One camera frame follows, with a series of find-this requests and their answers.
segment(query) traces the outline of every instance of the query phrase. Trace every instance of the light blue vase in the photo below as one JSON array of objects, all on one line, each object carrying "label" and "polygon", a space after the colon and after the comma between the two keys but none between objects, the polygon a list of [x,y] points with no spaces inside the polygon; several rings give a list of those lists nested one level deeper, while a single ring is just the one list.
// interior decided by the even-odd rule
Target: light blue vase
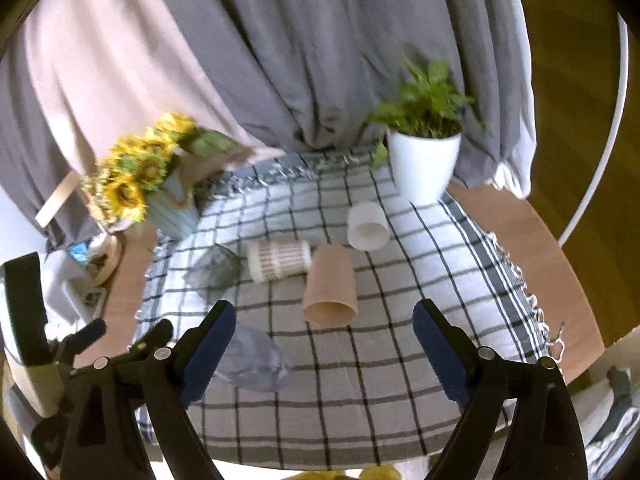
[{"label": "light blue vase", "polygon": [[147,195],[146,208],[146,218],[173,240],[183,240],[198,229],[200,215],[191,189],[186,189],[182,182],[180,167],[158,191]]}]

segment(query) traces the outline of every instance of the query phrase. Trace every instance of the tablecloth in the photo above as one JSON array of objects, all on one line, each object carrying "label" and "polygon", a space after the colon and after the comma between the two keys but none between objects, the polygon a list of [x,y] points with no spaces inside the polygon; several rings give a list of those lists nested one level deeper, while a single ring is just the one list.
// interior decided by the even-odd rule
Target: tablecloth
[{"label": "tablecloth", "polygon": [[[546,354],[540,308],[518,269],[449,195],[414,207],[396,193],[388,165],[372,170],[365,150],[346,155],[288,155],[224,174],[201,189],[202,220],[180,243],[155,249],[140,336],[159,319],[174,340],[211,308],[183,280],[213,244],[244,263],[224,295],[243,324],[267,333],[292,365],[279,394],[231,387],[214,378],[189,408],[196,432],[218,460],[290,469],[336,469],[398,462],[440,450],[459,417],[442,391],[412,329],[420,298],[433,299],[449,322],[502,357],[535,362]],[[350,248],[346,217],[353,203],[378,202],[392,240],[364,253]],[[302,317],[304,276],[252,282],[246,242],[303,238],[343,244],[356,273],[360,315],[349,327],[319,329]],[[503,410],[503,424],[513,405]],[[154,440],[144,408],[143,436]]]}]

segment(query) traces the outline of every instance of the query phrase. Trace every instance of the sunflower bouquet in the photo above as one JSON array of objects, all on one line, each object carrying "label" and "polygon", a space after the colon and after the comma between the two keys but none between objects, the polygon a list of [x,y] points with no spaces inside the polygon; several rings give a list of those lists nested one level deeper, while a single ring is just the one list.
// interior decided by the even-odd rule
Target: sunflower bouquet
[{"label": "sunflower bouquet", "polygon": [[122,136],[110,154],[96,162],[82,180],[91,216],[110,227],[121,220],[142,222],[149,194],[174,172],[178,148],[198,156],[227,153],[236,143],[215,130],[199,127],[190,117],[165,113],[143,136]]}]

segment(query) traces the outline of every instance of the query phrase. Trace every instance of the white pole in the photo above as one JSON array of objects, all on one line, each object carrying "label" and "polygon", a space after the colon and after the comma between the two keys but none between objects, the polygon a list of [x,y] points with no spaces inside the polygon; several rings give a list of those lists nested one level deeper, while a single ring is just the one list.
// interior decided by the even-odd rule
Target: white pole
[{"label": "white pole", "polygon": [[620,28],[620,75],[618,76],[618,97],[616,99],[616,108],[613,111],[609,137],[607,138],[607,143],[604,145],[604,150],[600,157],[598,167],[593,174],[593,178],[591,179],[591,183],[589,184],[584,197],[582,197],[582,201],[580,202],[578,209],[575,210],[574,216],[564,229],[564,232],[562,232],[558,238],[558,244],[561,247],[567,241],[569,236],[571,236],[571,233],[574,232],[575,227],[578,225],[582,215],[584,215],[584,212],[589,206],[589,202],[591,202],[594,193],[598,189],[602,175],[607,169],[607,164],[609,163],[609,158],[613,151],[613,146],[616,143],[618,129],[620,128],[620,122],[622,121],[622,113],[625,110],[626,86],[629,80],[629,36],[625,20],[623,20],[620,15],[618,15],[618,27]]}]

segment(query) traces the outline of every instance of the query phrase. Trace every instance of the clear plastic bottle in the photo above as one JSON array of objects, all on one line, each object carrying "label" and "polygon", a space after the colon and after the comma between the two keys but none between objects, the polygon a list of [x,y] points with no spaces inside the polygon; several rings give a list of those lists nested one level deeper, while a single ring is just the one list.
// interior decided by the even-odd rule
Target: clear plastic bottle
[{"label": "clear plastic bottle", "polygon": [[289,379],[280,348],[263,332],[238,323],[216,375],[237,388],[278,392]]}]

